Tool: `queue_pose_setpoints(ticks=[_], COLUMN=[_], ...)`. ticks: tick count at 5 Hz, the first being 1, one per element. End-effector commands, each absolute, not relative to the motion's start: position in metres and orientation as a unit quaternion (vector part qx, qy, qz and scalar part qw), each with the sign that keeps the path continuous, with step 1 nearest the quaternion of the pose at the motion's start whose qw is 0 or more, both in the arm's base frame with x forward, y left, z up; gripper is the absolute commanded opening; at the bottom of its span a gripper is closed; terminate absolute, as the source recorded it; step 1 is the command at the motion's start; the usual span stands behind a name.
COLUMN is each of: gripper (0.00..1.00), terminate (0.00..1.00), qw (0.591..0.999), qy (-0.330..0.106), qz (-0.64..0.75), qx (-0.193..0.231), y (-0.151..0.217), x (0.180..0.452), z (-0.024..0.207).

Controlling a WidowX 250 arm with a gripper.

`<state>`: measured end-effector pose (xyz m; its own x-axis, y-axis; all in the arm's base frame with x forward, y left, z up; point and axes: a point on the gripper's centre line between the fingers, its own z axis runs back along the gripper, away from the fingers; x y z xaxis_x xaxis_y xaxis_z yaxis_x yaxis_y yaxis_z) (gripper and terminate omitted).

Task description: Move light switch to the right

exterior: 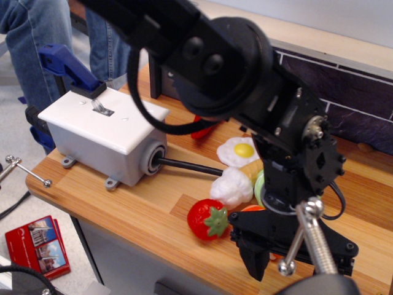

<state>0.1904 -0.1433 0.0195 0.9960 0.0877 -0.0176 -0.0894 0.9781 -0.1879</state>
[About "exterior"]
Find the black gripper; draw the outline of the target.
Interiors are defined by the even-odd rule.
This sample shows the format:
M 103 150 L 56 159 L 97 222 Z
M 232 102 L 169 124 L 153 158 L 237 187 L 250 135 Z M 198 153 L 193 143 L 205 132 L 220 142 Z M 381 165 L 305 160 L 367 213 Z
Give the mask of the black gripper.
M 233 226 L 230 233 L 239 248 L 240 256 L 249 275 L 262 281 L 270 261 L 270 253 L 286 256 L 295 237 L 299 223 L 296 217 L 282 217 L 268 210 L 234 212 L 228 217 Z M 323 221 L 319 225 L 325 235 L 338 272 L 351 276 L 354 258 L 359 247 L 351 240 L 328 227 Z

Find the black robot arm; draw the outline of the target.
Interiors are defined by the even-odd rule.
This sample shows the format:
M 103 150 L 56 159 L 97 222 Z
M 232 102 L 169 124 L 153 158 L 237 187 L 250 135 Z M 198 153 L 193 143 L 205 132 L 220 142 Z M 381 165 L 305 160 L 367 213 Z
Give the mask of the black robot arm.
M 231 238 L 249 272 L 263 278 L 269 256 L 322 266 L 304 245 L 294 248 L 299 223 L 297 206 L 336 188 L 345 157 L 337 150 L 323 102 L 297 76 L 283 68 L 276 53 L 250 20 L 203 15 L 188 1 L 85 1 L 85 6 L 115 26 L 131 46 L 128 85 L 139 102 L 139 51 L 174 74 L 183 105 L 200 116 L 186 125 L 147 120 L 172 135 L 185 135 L 214 123 L 235 119 L 252 132 L 262 158 L 265 183 L 262 211 L 234 212 L 228 217 Z

